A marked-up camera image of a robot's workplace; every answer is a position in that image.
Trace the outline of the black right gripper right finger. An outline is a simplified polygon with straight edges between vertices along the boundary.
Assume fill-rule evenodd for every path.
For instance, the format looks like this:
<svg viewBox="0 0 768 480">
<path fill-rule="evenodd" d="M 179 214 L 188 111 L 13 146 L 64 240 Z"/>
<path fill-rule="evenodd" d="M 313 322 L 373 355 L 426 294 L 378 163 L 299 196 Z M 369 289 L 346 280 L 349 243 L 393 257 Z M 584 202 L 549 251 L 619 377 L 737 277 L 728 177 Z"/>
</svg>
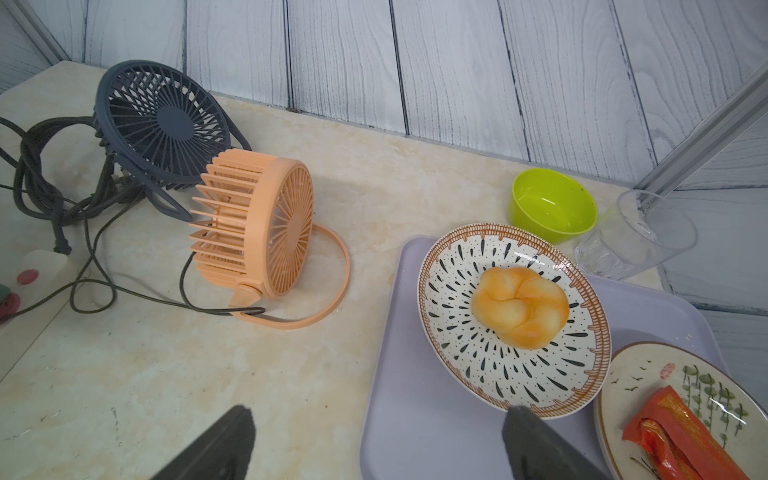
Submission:
<svg viewBox="0 0 768 480">
<path fill-rule="evenodd" d="M 608 479 L 525 406 L 506 413 L 502 439 L 515 479 Z"/>
</svg>

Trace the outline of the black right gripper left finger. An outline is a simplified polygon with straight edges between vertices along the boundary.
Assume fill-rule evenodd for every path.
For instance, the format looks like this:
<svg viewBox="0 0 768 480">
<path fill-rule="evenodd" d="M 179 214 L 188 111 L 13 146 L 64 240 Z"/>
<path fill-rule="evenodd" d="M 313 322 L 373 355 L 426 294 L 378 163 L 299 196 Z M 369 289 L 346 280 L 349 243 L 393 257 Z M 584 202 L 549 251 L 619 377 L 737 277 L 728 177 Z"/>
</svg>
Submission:
<svg viewBox="0 0 768 480">
<path fill-rule="evenodd" d="M 239 479 L 247 475 L 256 441 L 250 409 L 233 406 L 152 480 Z"/>
</svg>

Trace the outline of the orange desk fan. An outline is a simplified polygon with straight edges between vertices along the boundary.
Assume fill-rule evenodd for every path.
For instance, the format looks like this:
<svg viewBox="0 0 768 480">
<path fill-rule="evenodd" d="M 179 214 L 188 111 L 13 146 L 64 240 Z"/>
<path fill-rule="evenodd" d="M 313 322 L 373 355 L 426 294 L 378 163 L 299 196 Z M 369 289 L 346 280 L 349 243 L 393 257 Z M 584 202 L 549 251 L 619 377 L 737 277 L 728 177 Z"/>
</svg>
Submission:
<svg viewBox="0 0 768 480">
<path fill-rule="evenodd" d="M 314 220 L 314 185 L 303 162 L 228 149 L 207 165 L 197 189 L 202 208 L 193 224 L 192 259 L 207 281 L 231 291 L 225 313 L 291 330 L 313 325 L 339 306 L 347 282 L 327 307 L 303 319 L 270 317 L 257 305 L 295 286 L 313 233 L 328 236 L 350 257 L 341 237 Z"/>
</svg>

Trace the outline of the green usb power adapter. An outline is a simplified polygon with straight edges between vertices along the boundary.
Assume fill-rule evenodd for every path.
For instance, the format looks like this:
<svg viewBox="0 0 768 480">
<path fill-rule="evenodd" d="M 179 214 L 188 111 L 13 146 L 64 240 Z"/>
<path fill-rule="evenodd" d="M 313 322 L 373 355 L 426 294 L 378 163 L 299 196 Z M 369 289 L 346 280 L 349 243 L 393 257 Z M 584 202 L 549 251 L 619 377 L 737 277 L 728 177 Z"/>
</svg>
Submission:
<svg viewBox="0 0 768 480">
<path fill-rule="evenodd" d="M 0 303 L 4 303 L 12 291 L 6 285 L 0 284 Z"/>
</svg>

